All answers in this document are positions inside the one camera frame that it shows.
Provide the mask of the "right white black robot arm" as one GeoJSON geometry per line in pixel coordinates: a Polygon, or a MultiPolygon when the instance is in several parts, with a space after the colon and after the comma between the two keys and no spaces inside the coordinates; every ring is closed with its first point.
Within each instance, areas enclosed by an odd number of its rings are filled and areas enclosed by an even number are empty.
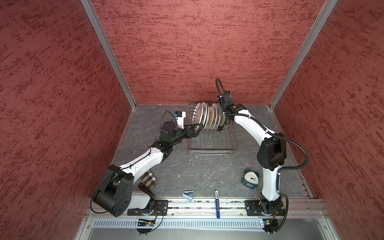
{"type": "Polygon", "coordinates": [[[263,168],[260,208],[263,214],[271,215],[282,203],[278,170],[284,165],[287,157],[286,144],[279,139],[283,135],[274,137],[275,132],[265,127],[241,104],[220,106],[226,119],[243,127],[260,146],[257,153],[257,161],[263,168]]]}

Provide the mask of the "blue white striped plate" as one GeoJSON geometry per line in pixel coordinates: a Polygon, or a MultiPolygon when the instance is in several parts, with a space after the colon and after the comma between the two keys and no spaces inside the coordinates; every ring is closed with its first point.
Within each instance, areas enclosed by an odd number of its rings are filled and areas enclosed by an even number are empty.
{"type": "Polygon", "coordinates": [[[197,103],[193,112],[191,123],[200,124],[201,120],[202,120],[202,103],[197,103]]]}

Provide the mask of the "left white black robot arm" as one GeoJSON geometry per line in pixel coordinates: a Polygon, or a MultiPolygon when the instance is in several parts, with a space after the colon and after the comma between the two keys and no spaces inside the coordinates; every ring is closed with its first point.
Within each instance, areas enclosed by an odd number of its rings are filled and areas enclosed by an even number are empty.
{"type": "Polygon", "coordinates": [[[167,121],[160,128],[160,137],[136,159],[121,166],[110,165],[93,192],[90,203],[95,203],[114,217],[130,209],[151,209],[155,195],[144,184],[134,190],[134,184],[152,167],[160,164],[173,151],[173,146],[184,139],[195,138],[203,124],[190,124],[181,128],[176,122],[167,121]]]}

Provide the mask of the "white watermelon pattern plate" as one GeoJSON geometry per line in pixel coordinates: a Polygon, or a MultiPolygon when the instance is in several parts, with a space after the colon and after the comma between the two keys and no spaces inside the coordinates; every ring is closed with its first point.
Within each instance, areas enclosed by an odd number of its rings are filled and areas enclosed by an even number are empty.
{"type": "Polygon", "coordinates": [[[208,117],[208,104],[206,102],[202,102],[202,120],[200,125],[200,130],[203,131],[206,125],[207,117],[208,117]]]}

